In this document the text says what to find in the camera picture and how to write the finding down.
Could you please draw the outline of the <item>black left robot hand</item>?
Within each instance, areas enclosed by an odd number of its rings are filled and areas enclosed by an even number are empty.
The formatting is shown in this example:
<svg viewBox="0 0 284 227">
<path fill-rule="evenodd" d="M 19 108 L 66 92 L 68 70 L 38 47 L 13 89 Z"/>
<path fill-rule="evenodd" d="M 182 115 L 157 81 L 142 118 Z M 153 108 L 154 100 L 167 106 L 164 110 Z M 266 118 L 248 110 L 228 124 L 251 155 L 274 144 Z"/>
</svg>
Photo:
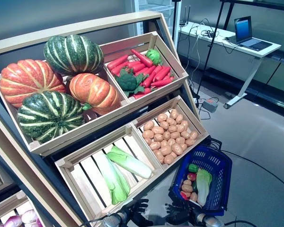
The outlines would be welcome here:
<svg viewBox="0 0 284 227">
<path fill-rule="evenodd" d="M 153 222 L 142 216 L 148 207 L 149 199 L 132 200 L 121 208 L 121 212 L 126 214 L 125 221 L 122 221 L 121 227 L 126 227 L 131 220 L 138 227 L 151 227 Z"/>
</svg>

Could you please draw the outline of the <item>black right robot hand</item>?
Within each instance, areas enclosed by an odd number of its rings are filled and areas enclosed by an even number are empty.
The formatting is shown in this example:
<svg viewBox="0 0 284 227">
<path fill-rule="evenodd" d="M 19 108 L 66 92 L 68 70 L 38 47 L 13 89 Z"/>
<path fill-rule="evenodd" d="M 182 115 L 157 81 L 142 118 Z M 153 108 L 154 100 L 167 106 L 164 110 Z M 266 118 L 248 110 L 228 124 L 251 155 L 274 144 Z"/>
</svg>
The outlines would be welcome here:
<svg viewBox="0 0 284 227">
<path fill-rule="evenodd" d="M 167 215 L 165 220 L 172 225 L 181 225 L 185 223 L 193 224 L 193 208 L 188 205 L 172 202 L 165 204 Z"/>
</svg>

